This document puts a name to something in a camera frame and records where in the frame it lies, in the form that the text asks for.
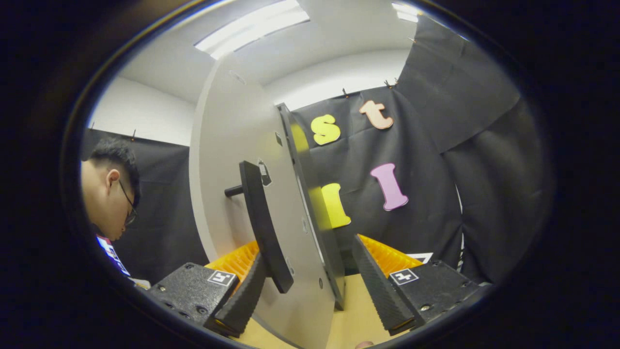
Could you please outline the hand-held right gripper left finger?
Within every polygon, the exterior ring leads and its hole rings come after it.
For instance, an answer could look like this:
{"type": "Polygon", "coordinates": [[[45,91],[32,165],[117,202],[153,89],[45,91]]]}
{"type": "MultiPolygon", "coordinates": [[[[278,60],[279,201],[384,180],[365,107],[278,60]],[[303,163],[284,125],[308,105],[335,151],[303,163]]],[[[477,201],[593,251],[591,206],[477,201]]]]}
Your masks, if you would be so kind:
{"type": "Polygon", "coordinates": [[[148,289],[170,311],[224,336],[239,338],[266,280],[256,241],[202,266],[186,263],[148,289]]]}

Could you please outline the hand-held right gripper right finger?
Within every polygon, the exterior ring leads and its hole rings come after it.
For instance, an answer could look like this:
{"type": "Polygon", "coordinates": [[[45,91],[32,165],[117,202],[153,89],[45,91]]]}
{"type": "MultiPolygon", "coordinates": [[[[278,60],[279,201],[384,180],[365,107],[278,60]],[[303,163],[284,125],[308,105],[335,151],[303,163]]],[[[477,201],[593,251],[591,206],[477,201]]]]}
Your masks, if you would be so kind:
{"type": "Polygon", "coordinates": [[[425,263],[356,235],[352,255],[381,323],[390,335],[412,331],[478,302],[491,289],[441,260],[425,263]]]}

